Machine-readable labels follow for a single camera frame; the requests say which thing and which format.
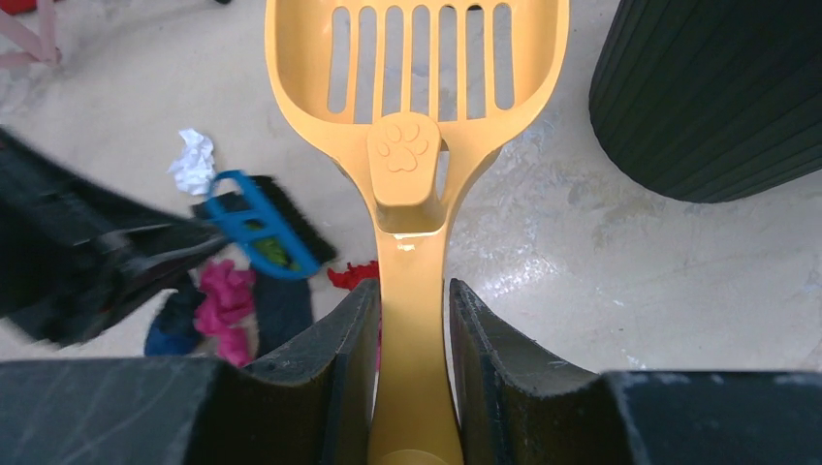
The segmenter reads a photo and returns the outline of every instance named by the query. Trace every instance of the pink cloth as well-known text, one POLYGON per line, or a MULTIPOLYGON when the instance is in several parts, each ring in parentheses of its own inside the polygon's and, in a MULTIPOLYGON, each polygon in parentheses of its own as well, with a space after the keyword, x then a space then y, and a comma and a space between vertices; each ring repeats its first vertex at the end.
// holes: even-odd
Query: pink cloth
POLYGON ((234 261, 209 262, 200 276, 205 301, 195 312, 194 327, 220 341, 217 356, 235 366, 251 362, 245 329, 237 324, 254 312, 254 271, 234 269, 234 261))

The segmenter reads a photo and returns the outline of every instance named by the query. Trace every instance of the scoop handle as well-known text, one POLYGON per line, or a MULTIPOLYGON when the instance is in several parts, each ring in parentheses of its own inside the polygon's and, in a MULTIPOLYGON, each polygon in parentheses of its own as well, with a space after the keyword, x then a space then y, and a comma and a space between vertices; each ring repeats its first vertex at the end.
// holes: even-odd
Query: scoop handle
POLYGON ((368 463, 461 465, 443 326, 445 228, 377 234, 382 348, 368 463))

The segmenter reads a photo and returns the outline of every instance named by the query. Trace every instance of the blue handle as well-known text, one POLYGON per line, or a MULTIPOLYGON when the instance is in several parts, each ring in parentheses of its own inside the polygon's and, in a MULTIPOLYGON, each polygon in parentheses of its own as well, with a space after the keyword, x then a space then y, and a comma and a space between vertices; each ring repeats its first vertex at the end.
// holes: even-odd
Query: blue handle
POLYGON ((254 268, 268 276, 278 279, 304 279, 317 274, 320 264, 311 255, 300 238, 292 231, 291 226, 282 215, 270 204, 269 200, 257 189, 252 181, 241 170, 228 170, 217 174, 208 188, 205 208, 211 214, 214 223, 223 229, 223 233, 248 256, 254 268), (241 194, 248 202, 250 209, 228 212, 215 198, 217 185, 224 179, 237 183, 241 194), (249 230, 247 222, 255 221, 263 225, 260 230, 249 230), (274 237, 291 259, 300 266, 293 270, 273 263, 254 248, 253 242, 274 237))

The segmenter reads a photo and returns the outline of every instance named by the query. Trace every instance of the yellow litter scoop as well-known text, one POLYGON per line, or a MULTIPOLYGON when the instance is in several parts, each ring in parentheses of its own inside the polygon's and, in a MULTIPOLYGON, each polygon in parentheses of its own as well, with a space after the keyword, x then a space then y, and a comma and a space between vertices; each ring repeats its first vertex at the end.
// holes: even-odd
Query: yellow litter scoop
POLYGON ((288 122, 357 185, 374 224, 382 295, 382 363, 368 445, 370 464, 462 463, 443 329, 443 271, 449 233, 468 189, 499 148, 523 131, 551 97, 568 37, 569 0, 509 0, 513 104, 495 89, 494 15, 502 2, 452 0, 269 0, 266 55, 274 95, 288 122), (474 5, 481 12, 468 11, 474 5), (428 114, 412 112, 415 11, 427 9, 428 114), (440 118, 441 14, 456 17, 456 117, 440 118), (329 109, 333 16, 350 21, 345 107, 329 109), (385 114, 389 9, 402 13, 399 111, 385 114), (376 18, 361 41, 360 19, 376 18), (469 118, 469 16, 482 16, 484 115, 469 118), (375 47, 371 121, 355 123, 360 47, 375 47), (437 158, 448 150, 445 187, 437 158))

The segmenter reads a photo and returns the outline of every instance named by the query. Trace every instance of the paw print emblem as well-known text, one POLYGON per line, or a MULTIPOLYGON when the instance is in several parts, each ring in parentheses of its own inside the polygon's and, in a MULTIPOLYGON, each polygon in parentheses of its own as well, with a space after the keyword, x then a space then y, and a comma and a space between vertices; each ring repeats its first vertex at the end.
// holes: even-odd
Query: paw print emblem
POLYGON ((426 153, 428 141, 420 137, 420 126, 415 123, 386 124, 382 137, 376 141, 377 152, 388 162, 388 171, 413 171, 417 157, 426 153))

